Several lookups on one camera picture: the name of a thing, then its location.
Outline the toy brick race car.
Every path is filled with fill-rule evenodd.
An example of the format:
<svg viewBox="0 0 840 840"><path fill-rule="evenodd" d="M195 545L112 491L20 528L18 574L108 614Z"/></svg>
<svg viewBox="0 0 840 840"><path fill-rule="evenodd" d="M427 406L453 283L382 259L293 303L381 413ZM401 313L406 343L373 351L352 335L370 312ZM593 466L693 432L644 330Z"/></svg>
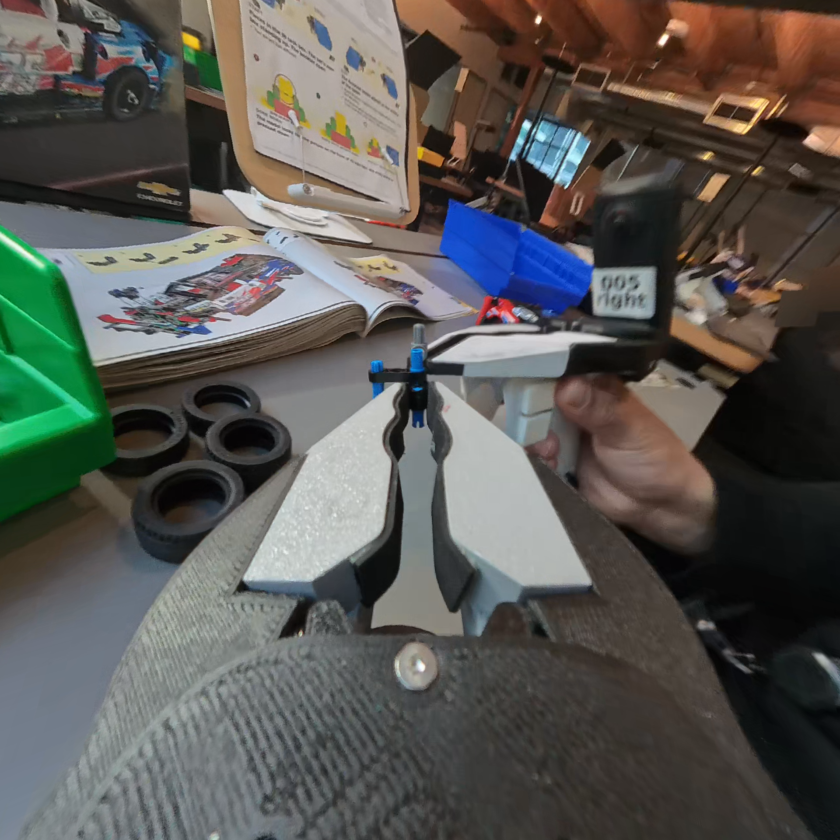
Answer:
<svg viewBox="0 0 840 840"><path fill-rule="evenodd" d="M519 323L539 326L542 320L540 308L534 308L508 298L485 296L478 313L476 326Z"/></svg>

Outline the printed instruction sheet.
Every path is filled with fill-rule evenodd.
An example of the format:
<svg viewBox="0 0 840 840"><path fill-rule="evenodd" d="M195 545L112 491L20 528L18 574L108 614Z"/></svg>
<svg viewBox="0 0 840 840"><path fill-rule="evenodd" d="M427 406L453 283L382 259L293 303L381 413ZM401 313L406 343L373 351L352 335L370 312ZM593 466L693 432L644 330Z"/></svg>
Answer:
<svg viewBox="0 0 840 840"><path fill-rule="evenodd" d="M239 8L255 152L406 214L410 88L395 3Z"/></svg>

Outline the grey desk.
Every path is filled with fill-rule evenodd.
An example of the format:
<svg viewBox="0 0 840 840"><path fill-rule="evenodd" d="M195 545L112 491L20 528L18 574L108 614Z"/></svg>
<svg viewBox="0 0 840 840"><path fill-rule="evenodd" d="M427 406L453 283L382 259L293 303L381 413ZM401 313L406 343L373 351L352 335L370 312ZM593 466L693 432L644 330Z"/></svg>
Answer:
<svg viewBox="0 0 840 840"><path fill-rule="evenodd" d="M197 228L2 203L2 225L34 247L107 248L149 244ZM439 237L373 226L369 253L401 261L471 305L478 287L438 255ZM291 431L301 453L371 399L371 360L404 362L409 321L367 338L223 377L257 391L264 409ZM427 504L434 462L427 430L409 432L400 464L406 519L396 583L379 601L373 626L404 624L460 635L458 614L438 592ZM139 547L130 524L133 483L95 473L81 486L2 523L1 836L17 838L30 813L77 761L110 678L144 614L175 567Z"/></svg>

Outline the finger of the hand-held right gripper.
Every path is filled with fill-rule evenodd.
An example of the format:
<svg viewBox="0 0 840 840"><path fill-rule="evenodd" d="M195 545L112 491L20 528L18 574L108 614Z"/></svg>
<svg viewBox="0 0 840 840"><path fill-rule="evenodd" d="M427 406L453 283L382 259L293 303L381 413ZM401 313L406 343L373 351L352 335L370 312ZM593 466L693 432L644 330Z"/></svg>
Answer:
<svg viewBox="0 0 840 840"><path fill-rule="evenodd" d="M429 374L498 379L559 379L577 347L613 344L585 332L453 332L430 344Z"/></svg>
<svg viewBox="0 0 840 840"><path fill-rule="evenodd" d="M490 325L452 332L430 344L427 361L566 361L566 337L533 325Z"/></svg>

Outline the blue storage bin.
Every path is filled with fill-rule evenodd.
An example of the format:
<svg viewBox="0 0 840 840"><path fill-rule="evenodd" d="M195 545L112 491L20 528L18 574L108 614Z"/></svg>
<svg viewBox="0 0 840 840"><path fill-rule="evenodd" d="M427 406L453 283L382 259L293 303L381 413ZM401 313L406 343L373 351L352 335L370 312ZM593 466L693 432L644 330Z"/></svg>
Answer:
<svg viewBox="0 0 840 840"><path fill-rule="evenodd" d="M553 312L577 307L592 267L516 222L450 201L441 253L486 294Z"/></svg>

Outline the black brick assembly blue pins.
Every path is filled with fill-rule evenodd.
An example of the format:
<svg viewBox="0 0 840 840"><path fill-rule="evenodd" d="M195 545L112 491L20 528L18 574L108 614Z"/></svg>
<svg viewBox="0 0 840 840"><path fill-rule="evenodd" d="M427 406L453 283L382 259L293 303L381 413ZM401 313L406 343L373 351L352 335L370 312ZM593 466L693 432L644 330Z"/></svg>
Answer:
<svg viewBox="0 0 840 840"><path fill-rule="evenodd" d="M373 397L395 387L394 405L402 427L433 428L430 410L432 386L427 370L427 349L413 346L403 367L386 367L381 360L373 360L368 373Z"/></svg>

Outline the open instruction booklet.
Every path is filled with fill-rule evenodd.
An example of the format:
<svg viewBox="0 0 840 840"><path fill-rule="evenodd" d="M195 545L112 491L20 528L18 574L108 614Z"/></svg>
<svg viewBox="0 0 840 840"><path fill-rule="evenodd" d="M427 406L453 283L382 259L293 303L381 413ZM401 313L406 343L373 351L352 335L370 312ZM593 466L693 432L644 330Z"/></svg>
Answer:
<svg viewBox="0 0 840 840"><path fill-rule="evenodd" d="M105 392L317 349L392 319L477 313L393 255L339 255L283 228L38 252L66 279Z"/></svg>

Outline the tan edged background desk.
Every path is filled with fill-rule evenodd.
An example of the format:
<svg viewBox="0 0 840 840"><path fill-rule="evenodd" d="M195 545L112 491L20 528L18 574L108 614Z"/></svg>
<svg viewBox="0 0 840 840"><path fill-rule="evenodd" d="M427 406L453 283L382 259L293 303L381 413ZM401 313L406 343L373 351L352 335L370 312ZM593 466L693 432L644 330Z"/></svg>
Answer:
<svg viewBox="0 0 840 840"><path fill-rule="evenodd" d="M758 368L765 357L719 338L704 325L696 325L679 312L672 316L670 337L682 347L737 374L748 374Z"/></svg>

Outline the person's right hand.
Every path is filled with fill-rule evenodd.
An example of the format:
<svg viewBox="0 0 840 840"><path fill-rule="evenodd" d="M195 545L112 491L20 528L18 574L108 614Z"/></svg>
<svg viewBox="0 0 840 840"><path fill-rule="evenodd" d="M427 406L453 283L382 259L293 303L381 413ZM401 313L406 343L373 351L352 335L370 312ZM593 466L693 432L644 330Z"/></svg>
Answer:
<svg viewBox="0 0 840 840"><path fill-rule="evenodd" d="M673 430L615 376L565 376L554 404L579 434L583 498L617 526L682 554L712 543L714 481Z"/></svg>

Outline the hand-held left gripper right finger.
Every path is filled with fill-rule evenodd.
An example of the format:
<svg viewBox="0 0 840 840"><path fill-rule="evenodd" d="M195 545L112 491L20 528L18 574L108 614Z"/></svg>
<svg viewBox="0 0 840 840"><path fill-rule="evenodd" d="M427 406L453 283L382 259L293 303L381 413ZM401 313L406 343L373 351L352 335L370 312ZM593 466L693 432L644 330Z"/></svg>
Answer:
<svg viewBox="0 0 840 840"><path fill-rule="evenodd" d="M436 465L434 569L447 609L478 637L499 605L592 591L526 452L445 385L428 388Z"/></svg>

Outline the person's right forearm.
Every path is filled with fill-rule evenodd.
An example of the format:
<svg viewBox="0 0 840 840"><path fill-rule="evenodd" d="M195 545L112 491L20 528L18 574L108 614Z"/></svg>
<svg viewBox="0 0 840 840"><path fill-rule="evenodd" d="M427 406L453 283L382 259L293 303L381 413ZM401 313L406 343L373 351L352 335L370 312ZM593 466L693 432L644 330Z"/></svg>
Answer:
<svg viewBox="0 0 840 840"><path fill-rule="evenodd" d="M779 332L696 449L717 490L707 559L838 601L838 318Z"/></svg>

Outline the green storage bin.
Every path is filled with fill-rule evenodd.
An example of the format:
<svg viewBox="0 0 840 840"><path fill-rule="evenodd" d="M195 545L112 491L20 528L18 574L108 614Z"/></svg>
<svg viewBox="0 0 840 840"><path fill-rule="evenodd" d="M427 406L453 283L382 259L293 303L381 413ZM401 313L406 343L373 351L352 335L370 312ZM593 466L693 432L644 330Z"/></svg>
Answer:
<svg viewBox="0 0 840 840"><path fill-rule="evenodd" d="M1 520L113 462L106 396L60 268L1 231Z"/></svg>

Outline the black car set box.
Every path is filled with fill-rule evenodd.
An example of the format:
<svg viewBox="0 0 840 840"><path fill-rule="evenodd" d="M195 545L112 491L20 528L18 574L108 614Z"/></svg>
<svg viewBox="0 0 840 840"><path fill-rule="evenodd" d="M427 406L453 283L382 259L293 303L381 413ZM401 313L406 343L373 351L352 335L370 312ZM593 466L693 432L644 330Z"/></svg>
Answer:
<svg viewBox="0 0 840 840"><path fill-rule="evenodd" d="M190 214L182 4L1 2L2 198Z"/></svg>

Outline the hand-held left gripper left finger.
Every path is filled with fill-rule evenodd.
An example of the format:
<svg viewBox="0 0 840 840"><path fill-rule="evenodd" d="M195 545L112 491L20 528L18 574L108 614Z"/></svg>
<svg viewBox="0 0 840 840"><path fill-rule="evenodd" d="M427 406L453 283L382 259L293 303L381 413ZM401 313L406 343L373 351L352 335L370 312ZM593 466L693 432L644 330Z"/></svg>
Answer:
<svg viewBox="0 0 840 840"><path fill-rule="evenodd" d="M404 387L310 447L244 574L252 592L372 607L400 568Z"/></svg>

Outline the black rubber toy tyre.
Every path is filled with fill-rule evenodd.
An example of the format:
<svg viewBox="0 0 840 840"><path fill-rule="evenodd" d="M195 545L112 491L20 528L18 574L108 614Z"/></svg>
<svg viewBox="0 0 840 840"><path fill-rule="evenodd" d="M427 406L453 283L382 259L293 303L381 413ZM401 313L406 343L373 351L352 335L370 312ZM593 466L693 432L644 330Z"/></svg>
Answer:
<svg viewBox="0 0 840 840"><path fill-rule="evenodd" d="M214 380L184 390L181 409L190 431L203 438L215 423L238 415L259 413L261 400L248 385Z"/></svg>
<svg viewBox="0 0 840 840"><path fill-rule="evenodd" d="M181 411L135 403L113 408L114 460L105 469L116 476L146 477L181 461L190 430Z"/></svg>
<svg viewBox="0 0 840 840"><path fill-rule="evenodd" d="M291 435L279 420L263 413L222 417L205 432L206 456L233 470L245 494L252 494L290 459Z"/></svg>
<svg viewBox="0 0 840 840"><path fill-rule="evenodd" d="M180 564L245 497L243 480L225 465L188 460L163 467L138 486L133 530L144 552Z"/></svg>

